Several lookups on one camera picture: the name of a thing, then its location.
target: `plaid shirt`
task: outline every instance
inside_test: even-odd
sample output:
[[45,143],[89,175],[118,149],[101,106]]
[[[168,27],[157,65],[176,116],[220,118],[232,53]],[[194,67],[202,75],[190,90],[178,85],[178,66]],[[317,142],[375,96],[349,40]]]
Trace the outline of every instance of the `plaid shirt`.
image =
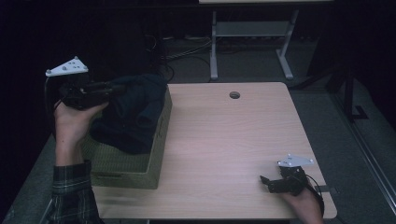
[[91,162],[55,166],[49,223],[104,224],[91,186]]

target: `dark cloth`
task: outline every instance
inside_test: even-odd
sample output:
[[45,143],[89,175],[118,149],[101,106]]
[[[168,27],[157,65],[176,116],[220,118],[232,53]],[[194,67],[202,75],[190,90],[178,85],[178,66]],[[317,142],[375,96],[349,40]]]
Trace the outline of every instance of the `dark cloth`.
[[92,138],[127,153],[149,153],[163,111],[166,80],[142,75],[120,77],[112,83],[126,85],[126,92],[110,99],[102,117],[93,121]]
[[55,166],[52,203],[47,219],[53,224],[104,224],[91,186],[91,162]]

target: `white mounting plate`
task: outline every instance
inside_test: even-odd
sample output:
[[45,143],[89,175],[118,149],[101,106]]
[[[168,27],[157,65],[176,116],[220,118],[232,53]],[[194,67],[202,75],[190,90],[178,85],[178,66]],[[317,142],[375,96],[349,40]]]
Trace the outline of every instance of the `white mounting plate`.
[[56,68],[46,71],[47,77],[57,77],[76,73],[86,73],[88,67],[78,58],[75,57],[67,63],[61,64]]
[[296,167],[302,165],[313,165],[314,160],[289,154],[287,158],[279,161],[277,164],[284,167]]

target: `background table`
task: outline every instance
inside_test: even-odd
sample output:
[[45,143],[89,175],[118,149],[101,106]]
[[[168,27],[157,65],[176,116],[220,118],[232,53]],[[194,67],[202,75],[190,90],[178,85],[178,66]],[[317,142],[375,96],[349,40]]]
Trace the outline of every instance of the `background table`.
[[[173,109],[158,189],[94,187],[103,218],[289,219],[259,175],[279,179],[288,153],[313,159],[290,94],[282,83],[169,85]],[[232,99],[230,92],[240,93]],[[317,164],[305,171],[320,185]],[[325,217],[336,216],[324,193]]]

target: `person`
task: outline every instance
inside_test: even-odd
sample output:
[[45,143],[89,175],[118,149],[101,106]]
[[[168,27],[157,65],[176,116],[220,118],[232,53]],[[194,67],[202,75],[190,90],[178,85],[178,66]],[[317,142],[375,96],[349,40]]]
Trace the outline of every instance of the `person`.
[[[54,111],[56,147],[52,184],[52,206],[48,213],[50,223],[104,223],[99,218],[91,185],[91,162],[84,161],[81,144],[92,117],[107,104],[84,111],[60,103]],[[304,224],[322,224],[317,199],[308,189],[298,196],[281,193],[296,216]]]

